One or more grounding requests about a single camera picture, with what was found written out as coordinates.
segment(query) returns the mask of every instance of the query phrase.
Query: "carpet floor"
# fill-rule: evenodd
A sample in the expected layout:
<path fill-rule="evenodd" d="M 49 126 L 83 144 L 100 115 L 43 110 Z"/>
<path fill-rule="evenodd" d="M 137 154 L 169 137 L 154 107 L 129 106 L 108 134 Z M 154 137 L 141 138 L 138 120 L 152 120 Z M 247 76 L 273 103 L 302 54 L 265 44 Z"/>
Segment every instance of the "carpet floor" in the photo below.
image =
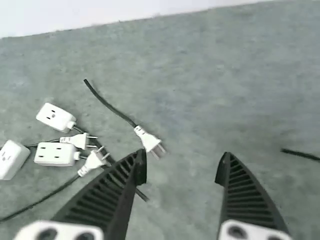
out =
<path fill-rule="evenodd" d="M 141 148 L 131 127 L 91 95 L 87 78 L 168 152 L 148 156 L 140 189 L 151 200 L 135 198 L 127 239 L 215 239 L 223 188 L 214 179 L 229 151 L 261 182 L 294 239 L 317 240 L 320 164 L 280 148 L 320 155 L 319 23 L 319 1 L 282 1 L 3 38 L 0 143 L 61 136 L 35 118 L 51 102 L 114 159 Z M 43 167 L 31 156 L 0 182 L 0 216 L 40 199 L 80 166 Z M 100 172 L 0 224 L 1 240 L 50 219 Z"/>

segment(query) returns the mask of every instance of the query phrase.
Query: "white plug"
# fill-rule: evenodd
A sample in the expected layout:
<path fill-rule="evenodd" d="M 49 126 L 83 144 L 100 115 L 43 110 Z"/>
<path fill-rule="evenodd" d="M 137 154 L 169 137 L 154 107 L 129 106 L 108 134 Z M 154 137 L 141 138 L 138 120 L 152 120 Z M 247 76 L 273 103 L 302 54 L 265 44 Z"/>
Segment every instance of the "white plug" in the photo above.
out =
<path fill-rule="evenodd" d="M 72 114 L 48 102 L 40 109 L 36 119 L 63 133 L 76 125 L 76 118 Z"/>
<path fill-rule="evenodd" d="M 78 175 L 80 177 L 83 177 L 88 172 L 90 172 L 93 169 L 97 169 L 101 167 L 102 165 L 107 164 L 107 157 L 110 155 L 110 153 L 107 153 L 106 155 L 102 155 L 101 150 L 105 147 L 102 146 L 98 150 L 92 150 L 90 155 L 87 157 L 85 164 L 81 167 L 81 169 L 78 171 Z"/>
<path fill-rule="evenodd" d="M 35 152 L 34 162 L 42 166 L 68 167 L 80 159 L 80 152 L 68 143 L 40 142 Z"/>
<path fill-rule="evenodd" d="M 89 133 L 85 132 L 74 136 L 60 137 L 60 143 L 72 144 L 78 149 L 86 150 L 87 148 L 96 148 L 96 145 L 88 145 L 90 139 L 97 139 L 96 136 L 89 136 Z"/>
<path fill-rule="evenodd" d="M 141 139 L 145 151 L 147 153 L 151 152 L 156 159 L 160 159 L 160 155 L 166 153 L 166 150 L 161 145 L 162 141 L 145 131 L 141 126 L 136 126 L 134 132 Z"/>
<path fill-rule="evenodd" d="M 0 150 L 0 180 L 12 179 L 29 154 L 28 148 L 19 142 L 8 140 Z"/>

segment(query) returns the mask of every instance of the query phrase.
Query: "white wall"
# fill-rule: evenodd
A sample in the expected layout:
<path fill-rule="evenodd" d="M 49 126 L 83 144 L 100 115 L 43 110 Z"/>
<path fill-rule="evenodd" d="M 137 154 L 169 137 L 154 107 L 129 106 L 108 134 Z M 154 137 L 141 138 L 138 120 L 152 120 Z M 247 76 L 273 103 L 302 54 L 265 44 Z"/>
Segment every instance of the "white wall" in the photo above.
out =
<path fill-rule="evenodd" d="M 0 0 L 0 38 L 263 0 Z"/>

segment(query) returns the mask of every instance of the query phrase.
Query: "white power strip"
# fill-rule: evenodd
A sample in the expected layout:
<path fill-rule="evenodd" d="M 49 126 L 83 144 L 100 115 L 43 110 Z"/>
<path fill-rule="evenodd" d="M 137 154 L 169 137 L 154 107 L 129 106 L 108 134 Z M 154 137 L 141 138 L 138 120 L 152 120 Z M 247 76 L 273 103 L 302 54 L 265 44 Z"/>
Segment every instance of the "white power strip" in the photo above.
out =
<path fill-rule="evenodd" d="M 80 152 L 69 143 L 40 142 L 36 149 L 34 162 L 42 166 L 68 167 L 79 160 Z"/>
<path fill-rule="evenodd" d="M 28 148 L 19 142 L 8 140 L 0 150 L 0 180 L 12 179 L 29 154 Z"/>
<path fill-rule="evenodd" d="M 76 118 L 71 113 L 48 102 L 38 112 L 36 119 L 63 133 L 69 132 L 76 124 Z"/>

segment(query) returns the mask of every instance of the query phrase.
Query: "black cable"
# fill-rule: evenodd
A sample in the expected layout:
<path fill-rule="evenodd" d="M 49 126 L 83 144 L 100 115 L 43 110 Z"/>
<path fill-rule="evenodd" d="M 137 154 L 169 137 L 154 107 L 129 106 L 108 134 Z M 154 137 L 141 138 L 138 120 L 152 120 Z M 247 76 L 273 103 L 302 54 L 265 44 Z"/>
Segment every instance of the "black cable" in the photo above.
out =
<path fill-rule="evenodd" d="M 285 153 L 285 154 L 291 154 L 294 156 L 298 156 L 298 157 L 302 157 L 302 158 L 306 158 L 306 159 L 311 159 L 314 161 L 320 161 L 320 157 L 312 155 L 310 153 L 305 153 L 305 152 L 301 152 L 301 151 L 293 151 L 287 148 L 281 148 L 281 152 Z"/>
<path fill-rule="evenodd" d="M 40 200 L 18 210 L 18 211 L 15 211 L 14 213 L 11 213 L 10 215 L 8 216 L 5 216 L 3 218 L 0 218 L 0 223 L 4 223 L 10 219 L 13 219 L 15 218 L 16 216 L 18 216 L 19 214 L 22 214 L 24 213 L 25 211 L 29 210 L 29 209 L 32 209 L 34 206 L 44 202 L 45 200 L 51 198 L 53 195 L 61 192 L 62 190 L 64 190 L 65 188 L 67 188 L 68 186 L 70 186 L 74 181 L 76 181 L 78 178 L 80 178 L 80 176 L 77 174 L 75 176 L 73 176 L 70 180 L 68 180 L 67 182 L 65 182 L 62 186 L 58 187 L 56 190 L 54 190 L 53 192 L 49 193 L 48 195 L 44 196 L 43 198 L 41 198 Z"/>
<path fill-rule="evenodd" d="M 52 139 L 52 140 L 49 140 L 49 141 L 45 141 L 46 143 L 59 143 L 60 142 L 60 139 L 57 138 L 57 139 Z M 28 145 L 24 145 L 26 148 L 36 148 L 38 147 L 39 143 L 34 143 L 34 144 L 28 144 Z"/>
<path fill-rule="evenodd" d="M 79 126 L 77 126 L 77 125 L 74 125 L 72 129 L 78 131 L 80 134 L 87 133 L 87 131 L 85 131 L 84 129 L 82 129 L 81 127 L 79 127 Z M 93 143 L 94 145 L 96 145 L 98 148 L 101 148 L 102 145 L 100 144 L 100 142 L 99 142 L 96 138 L 92 138 L 91 141 L 92 141 L 92 143 Z M 102 153 L 102 155 L 106 155 L 108 152 L 107 152 L 107 150 L 102 149 L 102 150 L 101 150 L 101 153 Z M 111 157 L 111 155 L 109 155 L 109 156 L 107 157 L 107 161 L 108 161 L 111 165 L 116 162 L 116 161 Z M 107 169 L 108 166 L 107 166 L 107 165 L 103 165 L 103 166 L 101 166 L 101 168 Z M 145 202 L 148 202 L 148 201 L 149 201 L 149 198 L 148 198 L 143 192 L 141 192 L 138 188 L 135 189 L 135 193 L 138 194 L 138 196 L 139 196 L 143 201 L 145 201 Z"/>
<path fill-rule="evenodd" d="M 110 111 L 118 115 L 120 118 L 125 120 L 128 124 L 130 124 L 133 128 L 138 126 L 130 117 L 125 115 L 123 112 L 116 109 L 114 106 L 112 106 L 110 103 L 108 103 L 102 96 L 100 96 L 97 91 L 90 85 L 87 79 L 83 80 L 85 85 L 89 88 L 91 93 L 104 105 L 106 106 Z"/>

